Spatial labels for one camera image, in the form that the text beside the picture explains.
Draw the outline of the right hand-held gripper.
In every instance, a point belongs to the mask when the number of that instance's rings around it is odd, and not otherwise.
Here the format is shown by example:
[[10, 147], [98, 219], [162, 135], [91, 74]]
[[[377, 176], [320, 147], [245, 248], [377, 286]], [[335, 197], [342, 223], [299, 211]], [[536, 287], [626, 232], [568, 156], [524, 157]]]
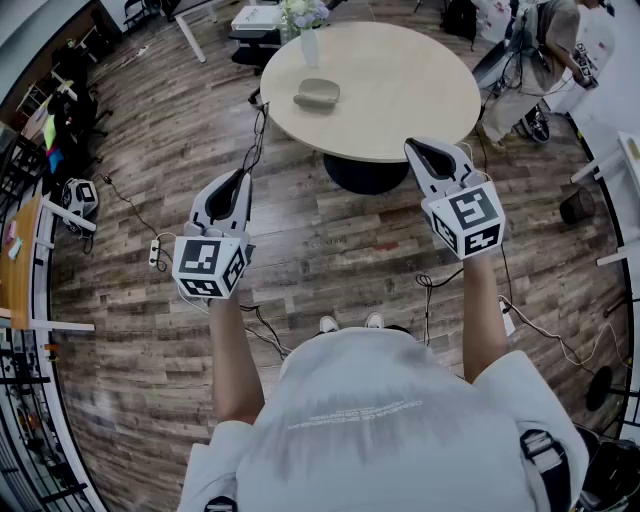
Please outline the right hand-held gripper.
[[504, 210], [491, 178], [473, 170], [459, 184], [441, 192], [441, 176], [461, 176], [472, 163], [459, 147], [433, 138], [406, 140], [404, 151], [424, 196], [421, 207], [433, 232], [458, 259], [467, 259], [501, 245]]

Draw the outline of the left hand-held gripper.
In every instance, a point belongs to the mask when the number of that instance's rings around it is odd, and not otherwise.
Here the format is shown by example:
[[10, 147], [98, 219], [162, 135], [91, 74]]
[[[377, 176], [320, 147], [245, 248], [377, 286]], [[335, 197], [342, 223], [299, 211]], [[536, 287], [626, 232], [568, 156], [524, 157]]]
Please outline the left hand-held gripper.
[[251, 175], [240, 176], [239, 169], [215, 178], [195, 197], [191, 221], [175, 240], [172, 266], [172, 277], [187, 297], [229, 299], [233, 294], [255, 249], [246, 231], [251, 199]]

